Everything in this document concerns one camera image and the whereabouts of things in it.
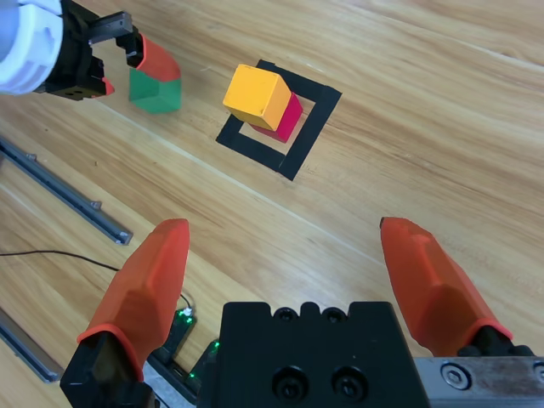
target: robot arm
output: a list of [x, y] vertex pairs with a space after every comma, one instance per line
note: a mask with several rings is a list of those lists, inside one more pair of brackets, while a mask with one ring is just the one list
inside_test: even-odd
[[[300, 314], [227, 303], [219, 342], [201, 377], [192, 378], [201, 384], [197, 406], [493, 405], [518, 382], [523, 387], [508, 397], [540, 406], [530, 404], [544, 395], [532, 377], [531, 350], [512, 344], [512, 334], [434, 237], [402, 218], [385, 218], [381, 233], [408, 328], [443, 358], [414, 361], [390, 303], [352, 303], [347, 314], [321, 312], [315, 303], [303, 304]], [[167, 221], [116, 275], [60, 382], [74, 408], [159, 406], [141, 382], [142, 365], [167, 340], [188, 249], [186, 221]], [[441, 405], [449, 400], [455, 404]]]
[[163, 82], [180, 76], [172, 56], [141, 34], [126, 12], [100, 18], [72, 0], [0, 0], [0, 20], [3, 94], [82, 100], [113, 93], [92, 49], [113, 38], [134, 69]]

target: wood grain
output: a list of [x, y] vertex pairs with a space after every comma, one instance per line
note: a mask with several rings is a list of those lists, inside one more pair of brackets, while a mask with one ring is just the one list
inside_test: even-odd
[[[542, 6], [493, 2], [483, 17], [486, 3], [82, 2], [126, 9], [172, 53], [184, 106], [151, 116], [130, 105], [111, 43], [96, 47], [110, 97], [0, 98], [0, 133], [134, 232], [128, 247], [112, 245], [4, 162], [0, 251], [62, 249], [120, 266], [154, 225], [187, 218], [184, 290], [199, 323], [178, 362], [190, 368], [228, 301], [394, 303], [378, 223], [407, 217], [436, 234], [516, 343], [544, 354]], [[215, 143], [230, 76], [259, 58], [343, 92], [294, 182]], [[55, 255], [2, 258], [0, 270], [0, 306], [66, 365], [113, 273]], [[19, 377], [0, 389], [63, 406], [2, 353]], [[15, 401], [5, 404], [27, 405]]]

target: black cable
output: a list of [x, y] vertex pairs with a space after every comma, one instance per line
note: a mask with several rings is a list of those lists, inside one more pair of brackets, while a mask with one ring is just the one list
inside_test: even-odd
[[181, 293], [179, 296], [187, 303], [187, 307], [188, 307], [189, 309], [193, 309], [193, 308], [190, 306], [189, 300], [187, 299], [187, 297], [184, 296], [183, 293]]
[[[0, 257], [18, 257], [20, 255], [32, 255], [33, 253], [56, 253], [58, 255], [66, 255], [68, 257], [82, 259], [84, 261], [90, 262], [91, 264], [95, 264], [109, 270], [114, 270], [116, 272], [119, 270], [119, 268], [116, 268], [115, 266], [111, 266], [111, 265], [108, 265], [107, 263], [101, 263], [99, 261], [95, 261], [94, 259], [84, 257], [83, 255], [77, 255], [76, 253], [65, 252], [65, 251], [56, 251], [53, 249], [40, 249], [36, 251], [25, 251], [25, 252], [5, 252], [5, 253], [0, 253]], [[189, 309], [193, 309], [191, 307], [189, 299], [187, 299], [187, 297], [185, 297], [183, 293], [181, 293], [179, 296], [187, 303], [187, 307]]]

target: wooden block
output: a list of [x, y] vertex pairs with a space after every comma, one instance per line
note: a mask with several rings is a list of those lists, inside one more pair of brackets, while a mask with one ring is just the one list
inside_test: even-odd
[[275, 131], [290, 99], [291, 90], [280, 75], [238, 65], [223, 105], [241, 121]]
[[281, 118], [280, 125], [277, 130], [268, 130], [259, 126], [251, 125], [252, 128], [262, 134], [266, 134], [271, 138], [286, 143], [291, 137], [292, 131], [297, 126], [298, 119], [303, 114], [303, 106], [300, 105], [298, 96], [293, 92], [291, 93], [291, 99], [289, 99], [289, 105]]

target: black tape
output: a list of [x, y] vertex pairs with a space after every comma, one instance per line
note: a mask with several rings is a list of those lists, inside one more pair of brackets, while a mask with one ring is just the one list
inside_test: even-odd
[[257, 68], [280, 74], [296, 95], [315, 102], [286, 155], [240, 133], [244, 122], [230, 115], [217, 137], [218, 143], [293, 181], [342, 94], [336, 89], [260, 60]]

